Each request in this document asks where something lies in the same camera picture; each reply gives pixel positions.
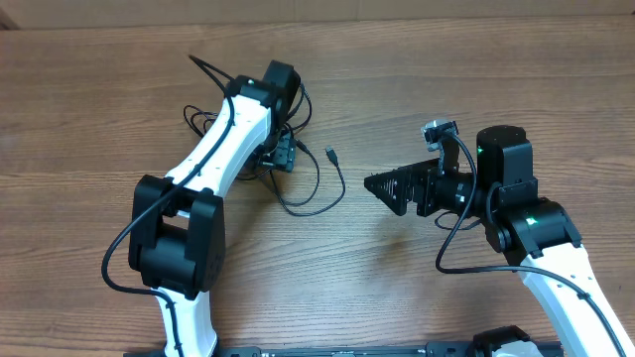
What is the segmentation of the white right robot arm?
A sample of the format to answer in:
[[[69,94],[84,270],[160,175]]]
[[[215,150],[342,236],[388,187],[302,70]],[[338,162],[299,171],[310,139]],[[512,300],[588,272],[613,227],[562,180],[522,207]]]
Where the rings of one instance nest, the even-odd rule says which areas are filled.
[[[523,128],[498,125],[476,137],[471,154],[452,121],[422,127],[439,157],[373,174],[365,188],[402,216],[453,213],[450,237],[474,217],[540,304],[569,356],[631,356],[634,344],[597,282],[582,238],[566,210],[538,193],[533,149]]]

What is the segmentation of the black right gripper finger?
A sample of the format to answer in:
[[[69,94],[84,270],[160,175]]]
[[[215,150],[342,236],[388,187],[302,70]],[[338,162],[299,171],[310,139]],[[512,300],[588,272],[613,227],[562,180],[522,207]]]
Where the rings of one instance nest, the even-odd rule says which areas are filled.
[[[414,199],[415,190],[409,186],[374,186],[369,189],[393,213],[403,216],[407,212],[407,205]]]
[[[372,174],[364,179],[364,187],[369,191],[411,189],[417,185],[421,172],[420,166],[403,166],[389,172]]]

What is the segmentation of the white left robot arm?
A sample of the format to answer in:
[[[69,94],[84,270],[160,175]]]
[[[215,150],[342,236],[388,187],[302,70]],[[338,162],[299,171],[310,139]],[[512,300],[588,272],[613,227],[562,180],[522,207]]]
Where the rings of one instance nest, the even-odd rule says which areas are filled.
[[[162,355],[214,353],[209,291],[224,263],[223,199],[250,158],[275,148],[300,84],[294,67],[276,60],[261,79],[231,79],[192,152],[164,177],[137,183],[128,262],[162,305]]]

